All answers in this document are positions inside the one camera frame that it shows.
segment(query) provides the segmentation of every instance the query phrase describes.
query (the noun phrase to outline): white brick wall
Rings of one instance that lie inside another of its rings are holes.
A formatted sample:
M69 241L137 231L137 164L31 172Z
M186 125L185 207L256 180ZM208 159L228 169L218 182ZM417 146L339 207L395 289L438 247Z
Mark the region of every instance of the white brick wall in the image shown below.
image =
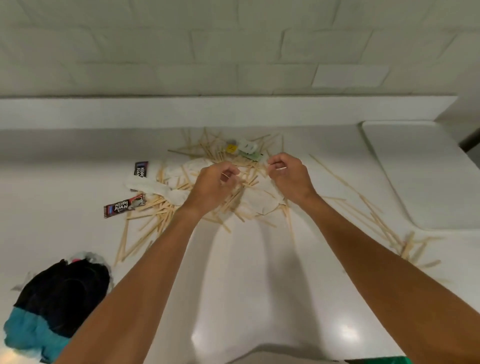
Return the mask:
M451 94L479 64L480 0L0 0L1 96Z

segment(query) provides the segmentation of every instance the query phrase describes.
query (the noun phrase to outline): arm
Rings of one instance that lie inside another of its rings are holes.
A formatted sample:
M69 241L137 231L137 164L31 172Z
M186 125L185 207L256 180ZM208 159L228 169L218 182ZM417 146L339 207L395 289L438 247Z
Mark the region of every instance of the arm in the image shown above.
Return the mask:
M193 229L230 194L239 172L230 162L202 169L167 229L86 319L56 364L144 361Z
M299 159L282 153L268 162L279 190L313 219L365 302L412 362L480 362L479 313L338 214L315 192Z

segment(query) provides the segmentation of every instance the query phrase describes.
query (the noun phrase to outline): right hand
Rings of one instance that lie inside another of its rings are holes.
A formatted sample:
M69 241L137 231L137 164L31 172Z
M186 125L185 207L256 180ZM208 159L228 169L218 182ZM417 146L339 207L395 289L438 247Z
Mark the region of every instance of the right hand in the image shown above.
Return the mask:
M301 206L312 196L317 196L307 167L300 159L287 153L280 153L270 157L267 163L268 175L288 200Z

